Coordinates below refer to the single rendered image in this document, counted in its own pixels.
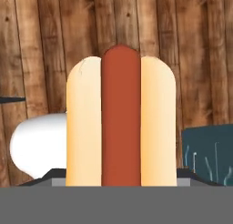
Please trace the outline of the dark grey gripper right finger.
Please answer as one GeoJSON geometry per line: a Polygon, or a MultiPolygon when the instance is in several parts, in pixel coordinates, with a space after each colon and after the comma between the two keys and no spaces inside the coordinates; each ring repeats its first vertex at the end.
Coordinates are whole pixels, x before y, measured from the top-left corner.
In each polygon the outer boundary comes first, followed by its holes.
{"type": "Polygon", "coordinates": [[[196,173],[186,168],[177,169],[177,185],[179,187],[220,187],[220,184],[213,181],[205,181],[203,178],[200,178],[196,173]]]}

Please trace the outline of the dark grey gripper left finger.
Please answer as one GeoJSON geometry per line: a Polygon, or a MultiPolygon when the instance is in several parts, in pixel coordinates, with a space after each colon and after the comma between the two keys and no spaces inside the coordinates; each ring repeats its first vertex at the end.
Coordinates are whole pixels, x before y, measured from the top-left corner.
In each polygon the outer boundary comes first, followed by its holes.
{"type": "Polygon", "coordinates": [[[21,187],[64,187],[66,185],[66,169],[53,168],[49,170],[42,178],[21,184],[21,187]]]}

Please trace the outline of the hot dog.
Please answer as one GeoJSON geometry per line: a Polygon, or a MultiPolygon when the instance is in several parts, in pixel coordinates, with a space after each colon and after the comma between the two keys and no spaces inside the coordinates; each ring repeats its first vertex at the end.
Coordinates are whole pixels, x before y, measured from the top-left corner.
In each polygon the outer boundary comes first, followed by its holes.
{"type": "Polygon", "coordinates": [[[160,59],[117,45],[66,83],[68,186],[174,186],[176,79],[160,59]]]}

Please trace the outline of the dark teal box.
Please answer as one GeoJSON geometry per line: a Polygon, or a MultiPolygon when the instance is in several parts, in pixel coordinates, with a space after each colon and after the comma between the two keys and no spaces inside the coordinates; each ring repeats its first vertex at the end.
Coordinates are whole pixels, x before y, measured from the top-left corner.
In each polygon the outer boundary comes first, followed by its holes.
{"type": "Polygon", "coordinates": [[[182,132],[183,166],[206,182],[233,187],[233,124],[182,132]]]}

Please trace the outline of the white round object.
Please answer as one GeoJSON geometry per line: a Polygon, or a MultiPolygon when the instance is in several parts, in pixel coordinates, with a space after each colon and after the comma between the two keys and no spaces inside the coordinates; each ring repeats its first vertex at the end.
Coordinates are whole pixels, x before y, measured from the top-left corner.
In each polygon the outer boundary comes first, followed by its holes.
{"type": "Polygon", "coordinates": [[[32,117],[21,122],[10,139],[15,166],[33,179],[54,168],[66,168],[66,113],[32,117]]]}

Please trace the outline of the dark thin edge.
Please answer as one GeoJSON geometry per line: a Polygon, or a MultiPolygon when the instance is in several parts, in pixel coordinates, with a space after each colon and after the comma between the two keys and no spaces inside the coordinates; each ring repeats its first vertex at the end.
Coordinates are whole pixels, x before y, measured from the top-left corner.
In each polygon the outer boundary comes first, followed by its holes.
{"type": "Polygon", "coordinates": [[[25,101],[25,97],[0,97],[0,104],[9,104],[23,101],[25,101]]]}

